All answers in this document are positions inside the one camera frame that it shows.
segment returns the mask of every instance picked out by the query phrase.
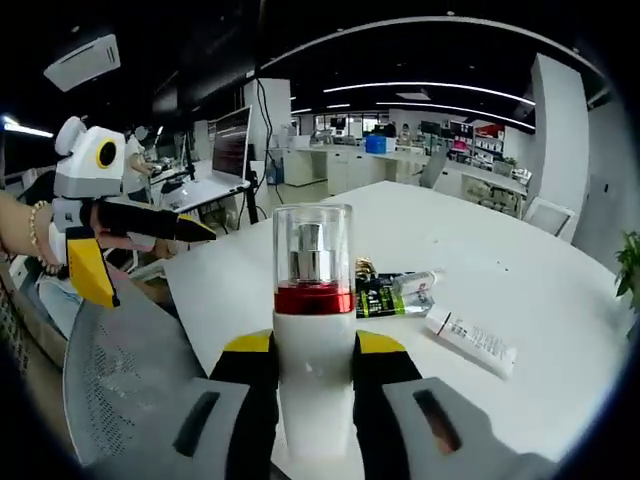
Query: white round table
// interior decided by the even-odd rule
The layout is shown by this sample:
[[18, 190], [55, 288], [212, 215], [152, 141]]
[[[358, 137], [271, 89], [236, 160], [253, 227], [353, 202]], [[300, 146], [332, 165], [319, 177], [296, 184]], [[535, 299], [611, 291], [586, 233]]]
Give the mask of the white round table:
[[[619, 311], [614, 275], [542, 230], [432, 190], [382, 182], [327, 201], [353, 206], [357, 256], [370, 257], [379, 272], [444, 269], [436, 303], [486, 326], [518, 357], [503, 381], [428, 338], [422, 318], [369, 319], [359, 328], [403, 343], [424, 377], [441, 378], [483, 409], [496, 437], [517, 452], [560, 460], [624, 360], [626, 341], [610, 326]], [[269, 220], [167, 262], [173, 299], [206, 373], [227, 342], [271, 327], [272, 258]], [[341, 478], [362, 476], [353, 450]], [[337, 472], [289, 462], [281, 439], [273, 460], [294, 479]]]

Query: clear cap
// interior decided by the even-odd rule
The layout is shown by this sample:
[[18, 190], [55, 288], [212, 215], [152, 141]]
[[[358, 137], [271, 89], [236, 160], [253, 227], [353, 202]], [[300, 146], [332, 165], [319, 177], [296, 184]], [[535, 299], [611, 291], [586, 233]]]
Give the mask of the clear cap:
[[[278, 294], [289, 301], [311, 296], [317, 299], [321, 295], [352, 297], [355, 263], [351, 261], [351, 216], [351, 206], [343, 204], [276, 207], [273, 212], [276, 311]], [[345, 300], [341, 302], [340, 311], [333, 313], [352, 307]], [[313, 302], [312, 310], [318, 309], [317, 303]], [[284, 313], [291, 313], [291, 308], [285, 310]], [[324, 307], [318, 313], [320, 310], [331, 313]]]

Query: tube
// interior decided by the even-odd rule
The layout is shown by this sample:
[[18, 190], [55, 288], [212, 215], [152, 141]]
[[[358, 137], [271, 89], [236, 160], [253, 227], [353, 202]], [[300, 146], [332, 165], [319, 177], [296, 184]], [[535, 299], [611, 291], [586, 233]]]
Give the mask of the tube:
[[516, 349], [482, 327], [438, 305], [427, 313], [427, 327], [440, 338], [473, 356], [503, 380], [508, 379], [516, 362]]

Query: pillar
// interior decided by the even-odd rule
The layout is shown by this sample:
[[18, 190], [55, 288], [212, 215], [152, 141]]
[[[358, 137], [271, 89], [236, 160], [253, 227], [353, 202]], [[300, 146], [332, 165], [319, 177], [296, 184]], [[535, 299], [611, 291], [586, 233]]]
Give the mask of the pillar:
[[574, 211], [561, 237], [570, 242], [582, 211], [589, 170], [589, 120], [582, 77], [541, 54], [531, 73], [536, 138], [527, 200], [539, 196]]

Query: perfume bottle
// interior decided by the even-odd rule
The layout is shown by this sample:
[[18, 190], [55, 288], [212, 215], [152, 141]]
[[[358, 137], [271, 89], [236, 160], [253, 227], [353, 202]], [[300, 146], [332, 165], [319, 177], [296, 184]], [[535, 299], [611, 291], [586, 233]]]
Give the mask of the perfume bottle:
[[353, 424], [354, 261], [348, 205], [275, 209], [273, 330], [293, 458], [345, 454]]

